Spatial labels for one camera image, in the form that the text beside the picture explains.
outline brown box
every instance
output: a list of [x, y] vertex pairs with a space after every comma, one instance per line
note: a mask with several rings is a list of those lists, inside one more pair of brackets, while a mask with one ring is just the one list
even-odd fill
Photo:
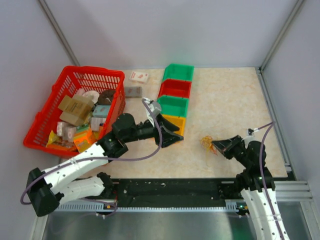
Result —
[[74, 95], [71, 98], [65, 96], [58, 106], [63, 111], [60, 119], [74, 126], [81, 126], [93, 107], [94, 102], [87, 97]]

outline beige table top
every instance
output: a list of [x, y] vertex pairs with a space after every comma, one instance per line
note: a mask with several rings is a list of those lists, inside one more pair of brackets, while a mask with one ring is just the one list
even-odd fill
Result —
[[[157, 99], [163, 69], [139, 69], [149, 73], [147, 84], [128, 80], [131, 70], [124, 70], [125, 86], [142, 86], [143, 96]], [[124, 112], [134, 116], [136, 124], [144, 122], [146, 111], [141, 98], [126, 98]], [[244, 167], [235, 159], [208, 152], [200, 139], [246, 136], [246, 129], [257, 128], [271, 121], [254, 68], [196, 68], [194, 70], [184, 141], [161, 149], [155, 156], [135, 162], [113, 161], [97, 167], [85, 177], [106, 172], [112, 178], [232, 178]], [[256, 133], [261, 141], [264, 130]], [[123, 158], [143, 157], [156, 148], [153, 139], [127, 143]], [[266, 165], [274, 177], [286, 177], [286, 169], [275, 132], [266, 138]]]

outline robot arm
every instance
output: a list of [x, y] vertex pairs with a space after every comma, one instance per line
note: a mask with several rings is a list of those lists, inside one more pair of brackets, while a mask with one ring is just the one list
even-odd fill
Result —
[[[163, 118], [159, 103], [147, 98], [145, 102], [161, 129], [162, 148], [184, 139], [183, 136], [174, 133], [179, 130], [179, 127]], [[86, 151], [58, 166], [43, 171], [40, 171], [39, 168], [30, 171], [27, 186], [41, 175], [58, 168], [54, 173], [41, 179], [27, 192], [36, 215], [38, 217], [45, 216], [52, 213], [60, 204], [88, 196], [103, 195], [105, 198], [109, 197], [112, 193], [113, 182], [107, 174], [99, 173], [91, 178], [76, 179], [90, 170], [110, 162], [107, 159], [95, 159], [96, 157], [119, 158], [128, 151], [126, 143], [149, 138], [154, 138], [155, 143], [160, 144], [159, 131], [155, 128], [153, 119], [136, 124], [131, 114], [123, 113], [112, 124], [112, 130]], [[84, 158], [92, 159], [77, 162]]]
[[242, 173], [237, 174], [233, 186], [221, 191], [225, 197], [233, 198], [235, 194], [241, 194], [248, 206], [258, 240], [289, 240], [278, 208], [274, 180], [268, 168], [265, 167], [267, 156], [265, 146], [262, 148], [262, 167], [267, 192], [263, 187], [260, 172], [259, 156], [262, 143], [253, 140], [252, 135], [249, 139], [250, 141], [247, 141], [248, 138], [242, 139], [237, 135], [226, 140], [212, 141], [224, 157], [235, 158], [245, 167]]

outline gray floor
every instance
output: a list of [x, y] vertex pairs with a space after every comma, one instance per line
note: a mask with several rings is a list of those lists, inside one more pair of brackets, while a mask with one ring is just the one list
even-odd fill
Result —
[[[290, 240], [311, 240], [298, 202], [279, 203]], [[221, 212], [119, 212], [103, 220], [85, 216], [60, 234], [53, 234], [81, 212], [56, 212], [49, 216], [42, 240], [255, 240], [250, 219]]]

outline white wall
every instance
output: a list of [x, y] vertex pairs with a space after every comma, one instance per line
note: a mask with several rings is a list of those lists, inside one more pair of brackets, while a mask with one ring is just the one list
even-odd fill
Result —
[[47, 0], [81, 65], [259, 67], [296, 0]]
[[320, 0], [306, 1], [264, 75], [295, 171], [320, 210]]
[[36, 216], [20, 205], [28, 173], [58, 158], [23, 147], [23, 138], [71, 63], [36, 0], [1, 1], [0, 33], [0, 239], [26, 240]]

